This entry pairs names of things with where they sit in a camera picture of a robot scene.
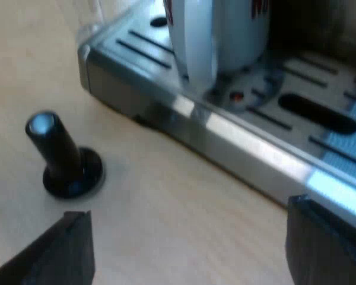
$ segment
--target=mug handle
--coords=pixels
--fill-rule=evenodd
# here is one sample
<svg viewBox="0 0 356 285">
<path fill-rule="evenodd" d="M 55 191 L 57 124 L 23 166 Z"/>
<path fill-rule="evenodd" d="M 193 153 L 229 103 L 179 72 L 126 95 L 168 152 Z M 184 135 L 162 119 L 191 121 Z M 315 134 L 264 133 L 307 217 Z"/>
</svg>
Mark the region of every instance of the mug handle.
<svg viewBox="0 0 356 285">
<path fill-rule="evenodd" d="M 208 91 L 216 82 L 218 56 L 212 36 L 214 0 L 185 0 L 185 48 L 190 83 Z"/>
</svg>

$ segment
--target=red logo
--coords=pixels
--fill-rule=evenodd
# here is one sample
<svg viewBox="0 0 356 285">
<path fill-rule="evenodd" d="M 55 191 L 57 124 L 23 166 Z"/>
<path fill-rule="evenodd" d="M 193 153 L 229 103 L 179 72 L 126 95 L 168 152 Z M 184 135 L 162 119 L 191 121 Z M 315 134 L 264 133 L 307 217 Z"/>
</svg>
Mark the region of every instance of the red logo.
<svg viewBox="0 0 356 285">
<path fill-rule="evenodd" d="M 167 16 L 170 24 L 173 25 L 174 24 L 173 11 L 172 11 L 173 4 L 171 2 L 172 2 L 172 0 L 164 0 L 166 16 Z"/>
<path fill-rule="evenodd" d="M 266 15 L 269 9 L 269 0 L 252 0 L 252 19 L 257 15 Z"/>
</svg>

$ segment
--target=drip tray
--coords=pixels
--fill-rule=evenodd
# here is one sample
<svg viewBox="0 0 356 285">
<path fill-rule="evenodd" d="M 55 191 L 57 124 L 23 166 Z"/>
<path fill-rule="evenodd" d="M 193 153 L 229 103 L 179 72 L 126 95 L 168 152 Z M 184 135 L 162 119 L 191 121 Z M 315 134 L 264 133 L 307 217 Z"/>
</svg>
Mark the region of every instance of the drip tray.
<svg viewBox="0 0 356 285">
<path fill-rule="evenodd" d="M 308 193 L 356 226 L 356 69 L 269 50 L 196 94 L 174 59 L 160 1 L 140 3 L 79 49 L 82 85 L 276 201 Z"/>
</svg>

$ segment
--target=coffee machine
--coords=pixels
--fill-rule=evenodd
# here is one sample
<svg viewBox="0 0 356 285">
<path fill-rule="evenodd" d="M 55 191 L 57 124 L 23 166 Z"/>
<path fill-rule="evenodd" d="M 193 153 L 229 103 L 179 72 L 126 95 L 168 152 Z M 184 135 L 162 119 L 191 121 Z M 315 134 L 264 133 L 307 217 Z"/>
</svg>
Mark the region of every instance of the coffee machine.
<svg viewBox="0 0 356 285">
<path fill-rule="evenodd" d="M 81 42 L 82 86 L 281 204 L 308 196 L 356 227 L 356 0 L 276 0 L 267 50 L 198 94 L 162 0 Z"/>
</svg>

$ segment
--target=light wood countertop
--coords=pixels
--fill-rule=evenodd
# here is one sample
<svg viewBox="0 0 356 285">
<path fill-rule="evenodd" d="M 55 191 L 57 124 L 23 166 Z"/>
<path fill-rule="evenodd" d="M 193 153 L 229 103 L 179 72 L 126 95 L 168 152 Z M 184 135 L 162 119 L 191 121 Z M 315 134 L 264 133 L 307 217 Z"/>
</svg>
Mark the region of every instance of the light wood countertop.
<svg viewBox="0 0 356 285">
<path fill-rule="evenodd" d="M 116 13 L 129 2 L 113 1 Z M 45 163 L 24 131 L 42 109 L 101 154 L 95 196 L 43 189 Z M 94 284 L 292 284 L 283 208 L 87 94 L 57 2 L 0 0 L 0 265 L 66 210 L 92 210 Z"/>
</svg>

